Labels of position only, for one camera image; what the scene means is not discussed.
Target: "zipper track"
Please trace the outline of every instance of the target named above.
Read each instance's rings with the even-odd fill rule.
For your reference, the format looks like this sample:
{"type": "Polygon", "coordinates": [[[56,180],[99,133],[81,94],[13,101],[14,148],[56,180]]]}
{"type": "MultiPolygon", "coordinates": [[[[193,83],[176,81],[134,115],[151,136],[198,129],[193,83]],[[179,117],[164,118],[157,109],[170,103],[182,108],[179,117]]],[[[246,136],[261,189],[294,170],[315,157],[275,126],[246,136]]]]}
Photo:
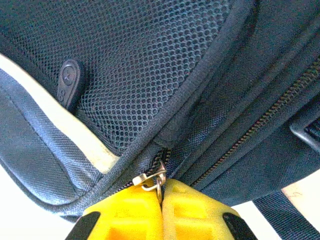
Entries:
{"type": "Polygon", "coordinates": [[[190,186],[194,187],[200,183],[207,175],[212,173],[220,164],[225,162],[239,147],[247,142],[261,128],[263,128],[272,118],[277,115],[277,112],[288,105],[297,97],[305,88],[315,82],[320,76],[320,56],[314,61],[306,71],[282,94],[282,96],[257,120],[251,128],[236,141],[232,147],[218,159],[205,173],[203,173],[190,186]]]}
{"type": "MultiPolygon", "coordinates": [[[[170,160],[170,156],[171,156],[171,149],[168,148],[163,148],[162,150],[160,150],[156,156],[154,157],[154,160],[152,162],[151,167],[144,171],[144,173],[146,174],[147,177],[149,177],[150,175],[154,174],[159,166],[160,166],[160,160],[162,160],[163,164],[166,166],[167,163],[170,160]]],[[[128,182],[126,185],[120,187],[117,191],[115,191],[113,194],[116,194],[118,192],[120,192],[121,190],[124,190],[126,188],[129,188],[131,186],[133,186],[134,183],[132,181],[128,182]]]]}

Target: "zipper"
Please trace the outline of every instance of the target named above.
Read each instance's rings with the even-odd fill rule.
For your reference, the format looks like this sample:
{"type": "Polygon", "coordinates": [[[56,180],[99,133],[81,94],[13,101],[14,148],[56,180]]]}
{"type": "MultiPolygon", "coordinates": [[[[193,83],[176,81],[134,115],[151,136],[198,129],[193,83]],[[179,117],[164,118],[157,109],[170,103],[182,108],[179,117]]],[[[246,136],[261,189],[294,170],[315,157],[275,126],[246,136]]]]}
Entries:
{"type": "Polygon", "coordinates": [[[236,141],[232,147],[225,152],[217,162],[215,162],[210,168],[208,168],[197,180],[195,180],[190,186],[194,187],[200,183],[206,176],[212,173],[220,164],[227,161],[228,158],[233,155],[239,147],[247,142],[253,135],[255,135],[261,128],[267,125],[267,123],[273,119],[278,111],[287,105],[292,100],[303,92],[310,84],[315,82],[320,76],[320,56],[314,61],[306,71],[282,94],[282,96],[257,120],[251,128],[236,141]]]}
{"type": "Polygon", "coordinates": [[[156,189],[157,197],[159,200],[159,203],[162,203],[162,190],[161,186],[163,186],[166,182],[166,165],[168,161],[170,160],[171,156],[171,149],[163,148],[161,151],[159,151],[156,156],[154,157],[154,160],[152,162],[151,167],[142,172],[140,175],[136,176],[132,179],[132,181],[128,182],[124,186],[120,187],[117,191],[115,191],[113,194],[116,194],[120,192],[121,190],[124,190],[126,188],[129,188],[131,186],[137,186],[141,185],[141,187],[145,191],[152,191],[156,189]],[[148,179],[155,178],[156,184],[153,186],[148,186],[145,184],[145,181],[148,179]]]}

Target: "metal zipper slider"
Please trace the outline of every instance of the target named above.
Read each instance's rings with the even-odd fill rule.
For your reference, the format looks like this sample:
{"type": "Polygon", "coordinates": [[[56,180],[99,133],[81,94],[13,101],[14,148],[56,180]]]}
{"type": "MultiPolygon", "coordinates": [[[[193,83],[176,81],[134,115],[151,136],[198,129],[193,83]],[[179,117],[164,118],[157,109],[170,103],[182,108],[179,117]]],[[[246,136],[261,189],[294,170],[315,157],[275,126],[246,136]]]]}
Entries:
{"type": "Polygon", "coordinates": [[[162,203],[162,190],[161,190],[161,186],[163,186],[167,180],[166,178],[166,167],[164,165],[164,163],[160,160],[160,167],[158,168],[158,170],[150,175],[147,176],[145,173],[140,174],[139,176],[136,176],[134,179],[132,179],[133,185],[137,186],[137,185],[141,185],[142,184],[142,189],[145,191],[152,191],[152,190],[156,190],[156,196],[159,200],[159,203],[161,205],[162,203]],[[144,184],[148,179],[152,179],[155,178],[155,184],[152,186],[148,186],[147,184],[144,184]]]}

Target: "mesh pocket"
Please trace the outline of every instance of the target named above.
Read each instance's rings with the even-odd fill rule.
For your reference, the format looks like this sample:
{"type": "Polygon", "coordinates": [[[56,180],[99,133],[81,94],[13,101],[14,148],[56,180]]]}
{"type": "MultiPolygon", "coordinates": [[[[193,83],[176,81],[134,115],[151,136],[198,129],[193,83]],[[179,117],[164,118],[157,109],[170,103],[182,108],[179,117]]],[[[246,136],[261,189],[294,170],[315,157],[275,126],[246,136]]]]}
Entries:
{"type": "Polygon", "coordinates": [[[83,62],[87,87],[78,108],[117,154],[188,77],[230,5],[226,0],[15,2],[5,1],[0,9],[7,37],[56,87],[64,60],[83,62]]]}

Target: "reflective strip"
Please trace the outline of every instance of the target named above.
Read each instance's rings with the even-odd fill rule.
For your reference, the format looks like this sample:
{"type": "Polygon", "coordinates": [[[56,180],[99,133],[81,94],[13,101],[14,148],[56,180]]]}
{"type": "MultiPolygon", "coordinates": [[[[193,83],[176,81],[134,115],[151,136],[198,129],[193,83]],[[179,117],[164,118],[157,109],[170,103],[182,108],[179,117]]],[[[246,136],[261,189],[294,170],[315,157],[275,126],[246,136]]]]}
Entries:
{"type": "Polygon", "coordinates": [[[0,53],[0,68],[33,98],[48,119],[65,134],[92,165],[106,174],[119,157],[113,154],[81,121],[63,108],[33,77],[0,53]]]}

